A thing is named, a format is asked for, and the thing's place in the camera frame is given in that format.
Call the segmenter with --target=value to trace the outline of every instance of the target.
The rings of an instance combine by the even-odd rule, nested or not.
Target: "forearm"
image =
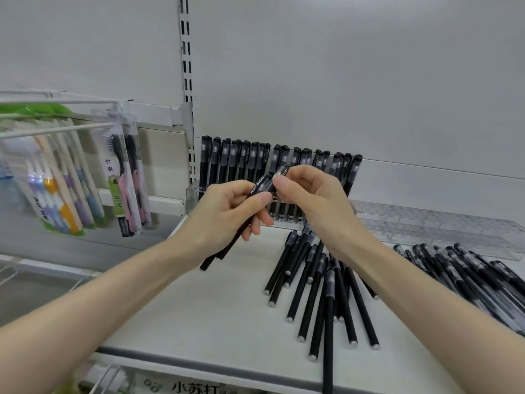
[[[186,272],[180,250],[158,244],[0,329],[6,393],[48,394],[162,289]]]
[[[523,391],[523,338],[366,231],[349,235],[345,254],[346,261],[467,392]]]

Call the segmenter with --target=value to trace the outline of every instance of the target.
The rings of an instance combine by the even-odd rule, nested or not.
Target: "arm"
[[[260,220],[270,225],[261,208],[271,194],[243,202],[252,187],[247,181],[211,186],[173,237],[1,328],[2,392],[50,393],[162,289],[226,246],[247,218],[257,213],[245,240],[260,233]]]
[[[514,394],[525,384],[525,340],[429,278],[366,230],[341,185],[311,166],[274,178],[332,254],[380,295],[469,393]]]

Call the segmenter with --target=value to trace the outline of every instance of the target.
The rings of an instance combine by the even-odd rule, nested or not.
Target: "hand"
[[[283,202],[295,203],[327,249],[345,259],[343,244],[359,235],[370,235],[346,197],[337,178],[309,165],[292,167],[286,176],[273,177]]]
[[[187,258],[191,259],[190,269],[224,249],[239,227],[254,214],[251,224],[243,231],[245,241],[251,234],[260,234],[261,221],[267,226],[273,224],[266,210],[272,194],[261,192],[246,199],[253,185],[243,179],[211,185],[182,227],[169,239],[186,249]]]

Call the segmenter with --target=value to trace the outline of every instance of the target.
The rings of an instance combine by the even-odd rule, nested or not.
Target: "person's right hand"
[[[328,250],[345,259],[349,239],[369,235],[355,215],[339,180],[309,165],[292,167],[286,176],[275,175],[273,185],[283,202],[295,203]]]

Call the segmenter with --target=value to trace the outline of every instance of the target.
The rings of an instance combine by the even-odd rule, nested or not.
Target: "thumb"
[[[273,185],[284,195],[286,200],[292,201],[303,210],[307,208],[313,197],[313,195],[308,193],[301,185],[284,175],[275,175],[273,177]]]
[[[247,198],[235,209],[228,211],[233,223],[240,227],[248,218],[256,214],[259,210],[266,207],[272,201],[272,194],[270,192],[261,192],[257,195]]]

